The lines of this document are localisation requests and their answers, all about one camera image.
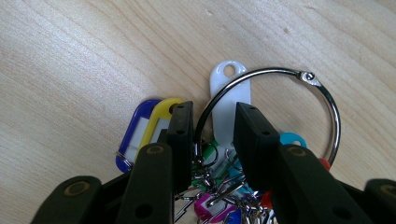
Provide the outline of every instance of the key tag hole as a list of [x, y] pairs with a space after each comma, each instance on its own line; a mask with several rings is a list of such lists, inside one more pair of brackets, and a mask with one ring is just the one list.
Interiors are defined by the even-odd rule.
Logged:
[[233, 77], [236, 74], [236, 68], [232, 64], [227, 64], [224, 67], [224, 75], [226, 77]]

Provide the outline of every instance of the metal ring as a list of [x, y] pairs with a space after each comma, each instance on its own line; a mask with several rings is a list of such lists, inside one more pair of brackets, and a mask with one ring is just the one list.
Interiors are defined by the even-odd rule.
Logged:
[[213, 108], [217, 104], [217, 102], [233, 87], [238, 85], [239, 83], [250, 79], [252, 77], [266, 75], [266, 74], [283, 74], [292, 77], [296, 77], [298, 80], [302, 81], [304, 84], [308, 86], [315, 87], [323, 96], [324, 102], [328, 107], [331, 120], [332, 120], [332, 133], [330, 136], [331, 141], [329, 142], [328, 149], [326, 154], [329, 155], [328, 162], [332, 164], [335, 160], [335, 156], [337, 155], [338, 147], [340, 145], [340, 138], [341, 138], [341, 120], [340, 114], [338, 112], [337, 105], [335, 104], [332, 95], [327, 91], [327, 89], [319, 82], [316, 76], [313, 73], [305, 72], [305, 71], [297, 71], [292, 70], [289, 68], [282, 68], [282, 67], [271, 67], [271, 68], [263, 68], [258, 69], [255, 71], [247, 72], [240, 77], [235, 78], [231, 82], [229, 82], [225, 87], [223, 87], [206, 105], [201, 117], [198, 120], [196, 129], [195, 129], [195, 136], [194, 136], [194, 144], [195, 144], [195, 156], [196, 159], [200, 160], [202, 158], [202, 135], [204, 131], [204, 126], [206, 120], [208, 119], [210, 113], [212, 112]]

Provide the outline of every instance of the wood grain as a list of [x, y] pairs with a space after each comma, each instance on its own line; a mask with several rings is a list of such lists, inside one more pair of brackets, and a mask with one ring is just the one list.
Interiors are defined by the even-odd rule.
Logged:
[[[72, 176], [118, 176], [137, 105], [181, 97], [197, 119], [226, 59], [316, 73], [342, 119], [332, 174], [360, 189], [396, 179], [395, 28], [390, 0], [1, 1], [0, 220], [29, 222]], [[315, 96], [287, 77], [252, 83], [253, 104], [320, 156], [330, 122]]]

